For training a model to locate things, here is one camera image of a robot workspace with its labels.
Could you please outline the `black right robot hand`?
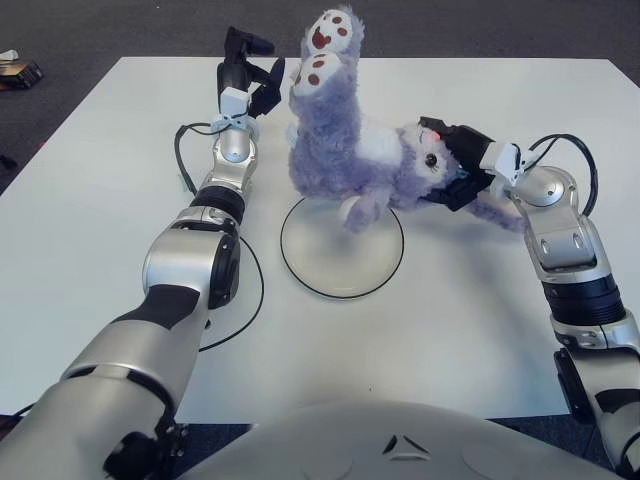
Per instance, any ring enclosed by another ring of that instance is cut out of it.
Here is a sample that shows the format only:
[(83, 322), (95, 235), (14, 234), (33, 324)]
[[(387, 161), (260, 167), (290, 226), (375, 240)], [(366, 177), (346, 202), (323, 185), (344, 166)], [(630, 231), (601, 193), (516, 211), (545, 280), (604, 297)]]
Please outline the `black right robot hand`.
[(480, 168), (480, 162), (493, 140), (466, 125), (447, 126), (441, 119), (422, 116), (419, 125), (437, 133), (455, 160), (453, 179), (443, 187), (433, 189), (424, 199), (445, 205), (453, 212), (458, 211), (476, 200), (495, 178)]

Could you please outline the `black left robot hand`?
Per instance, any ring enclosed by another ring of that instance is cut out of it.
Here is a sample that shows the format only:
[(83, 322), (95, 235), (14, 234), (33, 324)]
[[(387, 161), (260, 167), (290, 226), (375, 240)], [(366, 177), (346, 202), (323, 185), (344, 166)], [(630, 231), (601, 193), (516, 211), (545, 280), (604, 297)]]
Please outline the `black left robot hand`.
[(285, 71), (285, 58), (278, 57), (266, 71), (249, 62), (250, 56), (271, 56), (275, 46), (268, 40), (252, 33), (229, 26), (224, 41), (224, 60), (218, 64), (218, 97), (226, 87), (247, 93), (252, 83), (260, 85), (252, 94), (248, 115), (257, 118), (268, 114), (281, 101), (280, 88)]

